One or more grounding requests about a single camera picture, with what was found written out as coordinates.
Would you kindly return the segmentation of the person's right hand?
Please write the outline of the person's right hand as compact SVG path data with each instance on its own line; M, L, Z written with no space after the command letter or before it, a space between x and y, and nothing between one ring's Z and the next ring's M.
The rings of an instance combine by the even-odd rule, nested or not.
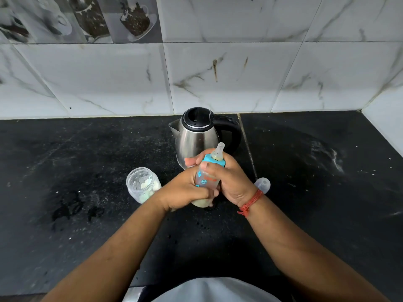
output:
M213 148L209 148L195 157L187 157L184 159L185 165L188 167L200 166L205 155L213 151ZM226 175L224 179L220 180L221 192L227 200L240 208L253 197L257 187L231 155L223 152L223 157L226 162Z

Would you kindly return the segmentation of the person's left hand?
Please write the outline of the person's left hand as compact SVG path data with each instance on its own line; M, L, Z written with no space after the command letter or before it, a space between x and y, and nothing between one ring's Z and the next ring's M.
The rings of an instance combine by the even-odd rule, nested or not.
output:
M191 202L198 199L215 198L219 195L220 185L215 190L209 190L205 187L180 187L179 174L169 183L158 190L153 198L158 199L166 211L183 208Z

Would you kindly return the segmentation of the baby feeding bottle blue collar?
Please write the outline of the baby feeding bottle blue collar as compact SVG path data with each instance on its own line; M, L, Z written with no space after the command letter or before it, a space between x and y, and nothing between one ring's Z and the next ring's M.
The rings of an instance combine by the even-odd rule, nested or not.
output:
M206 161L208 163L215 163L222 167L225 167L225 160L223 157L223 150L225 144L223 142L219 142L217 147L210 154L206 154L203 158L203 162ZM219 184L219 180L207 172L203 171L201 167L199 167L198 172L195 175L195 186L196 187L205 187L209 190L215 190ZM198 199L192 202L193 205L199 208L207 208L211 207L213 203L213 198L209 199Z

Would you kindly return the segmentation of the person's left forearm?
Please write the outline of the person's left forearm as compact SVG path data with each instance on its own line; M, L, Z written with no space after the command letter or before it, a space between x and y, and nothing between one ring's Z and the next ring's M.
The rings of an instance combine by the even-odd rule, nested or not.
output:
M160 189L41 302L119 302L170 210Z

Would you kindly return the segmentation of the person's right forearm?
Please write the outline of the person's right forearm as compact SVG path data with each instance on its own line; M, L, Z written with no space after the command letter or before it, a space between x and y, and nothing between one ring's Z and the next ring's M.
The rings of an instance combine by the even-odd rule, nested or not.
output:
M246 217L275 266L310 302L390 302L263 195Z

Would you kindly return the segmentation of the stainless steel electric kettle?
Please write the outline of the stainless steel electric kettle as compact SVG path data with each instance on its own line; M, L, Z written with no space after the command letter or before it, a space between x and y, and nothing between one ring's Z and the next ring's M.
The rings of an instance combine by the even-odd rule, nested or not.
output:
M217 147L224 142L223 131L231 134L229 144L224 151L232 154L241 142L241 126L233 118L214 114L204 107L192 107L182 116L169 123L169 128L175 138L176 157L179 166L187 169L184 159L194 157L208 148Z

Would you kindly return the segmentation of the clear plastic jar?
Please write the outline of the clear plastic jar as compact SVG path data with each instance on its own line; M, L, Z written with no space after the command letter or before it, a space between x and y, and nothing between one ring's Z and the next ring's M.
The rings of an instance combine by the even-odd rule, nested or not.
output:
M126 186L129 194L140 204L162 187L157 175L147 167L132 170L126 178Z

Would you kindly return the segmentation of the red thread wristband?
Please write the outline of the red thread wristband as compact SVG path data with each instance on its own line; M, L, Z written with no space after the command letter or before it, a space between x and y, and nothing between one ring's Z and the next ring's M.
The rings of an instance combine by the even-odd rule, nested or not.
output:
M239 215L245 216L247 217L249 215L249 210L250 207L256 203L262 196L263 196L263 192L260 189L257 189L257 191L255 192L255 194L253 195L253 197L246 202L243 206L241 206L239 209L239 211L237 211L237 213Z

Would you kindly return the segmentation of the clear bottle cap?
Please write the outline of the clear bottle cap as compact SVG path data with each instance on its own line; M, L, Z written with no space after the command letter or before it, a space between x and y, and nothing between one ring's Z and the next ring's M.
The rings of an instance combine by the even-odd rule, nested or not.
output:
M267 194L268 191L270 190L271 187L271 183L269 181L269 179L265 178L265 177L260 177L258 178L254 185L262 191L263 194Z

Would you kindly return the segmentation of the person's white shirt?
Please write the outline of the person's white shirt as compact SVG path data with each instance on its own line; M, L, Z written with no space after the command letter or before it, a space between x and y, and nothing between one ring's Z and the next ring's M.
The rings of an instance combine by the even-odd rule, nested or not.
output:
M168 290L152 302L281 302L274 295L239 279L197 278Z

